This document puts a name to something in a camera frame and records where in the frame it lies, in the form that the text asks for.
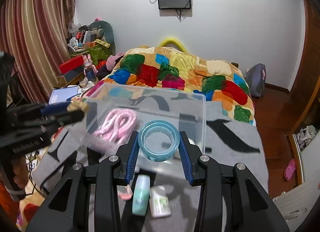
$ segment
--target wooden floor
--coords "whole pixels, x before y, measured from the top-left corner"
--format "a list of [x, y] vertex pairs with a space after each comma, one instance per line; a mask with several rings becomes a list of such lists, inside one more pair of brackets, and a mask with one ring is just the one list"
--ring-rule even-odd
[[293, 158], [286, 135], [298, 115], [290, 97], [281, 91], [266, 88], [262, 98], [253, 98], [255, 119], [261, 136], [269, 170], [269, 195], [279, 196], [296, 186], [296, 173], [289, 182], [284, 179], [284, 169]]

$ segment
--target striped curtain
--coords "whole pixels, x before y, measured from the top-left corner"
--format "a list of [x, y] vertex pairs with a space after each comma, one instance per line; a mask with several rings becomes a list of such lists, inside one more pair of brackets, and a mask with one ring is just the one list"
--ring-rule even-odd
[[70, 58], [66, 38], [75, 0], [6, 0], [0, 9], [0, 50], [13, 55], [15, 70], [32, 102], [47, 102], [59, 65]]

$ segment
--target floral blanket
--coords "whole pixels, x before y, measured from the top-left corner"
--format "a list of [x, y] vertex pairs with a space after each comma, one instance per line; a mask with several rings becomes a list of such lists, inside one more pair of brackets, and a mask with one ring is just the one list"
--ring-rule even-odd
[[223, 60], [204, 60], [169, 47], [135, 48], [104, 82], [202, 93], [207, 101], [221, 101], [225, 116], [253, 122], [249, 87], [241, 71]]

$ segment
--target pink cord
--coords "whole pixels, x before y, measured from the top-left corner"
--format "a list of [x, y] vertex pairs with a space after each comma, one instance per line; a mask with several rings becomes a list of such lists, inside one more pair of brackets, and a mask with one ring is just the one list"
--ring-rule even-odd
[[101, 139], [115, 142], [121, 145], [132, 133], [136, 123], [137, 115], [135, 111], [125, 108], [116, 108], [107, 115], [103, 125], [93, 134], [100, 135]]

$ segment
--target bag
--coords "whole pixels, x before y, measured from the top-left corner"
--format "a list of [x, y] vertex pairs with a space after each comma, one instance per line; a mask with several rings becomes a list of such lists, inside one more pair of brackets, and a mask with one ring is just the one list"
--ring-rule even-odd
[[81, 27], [81, 24], [75, 25], [72, 22], [69, 22], [68, 32], [71, 33], [72, 37], [76, 37], [77, 33], [79, 32], [80, 27]]
[[244, 77], [247, 82], [252, 97], [263, 97], [266, 87], [266, 66], [257, 64], [247, 71]]

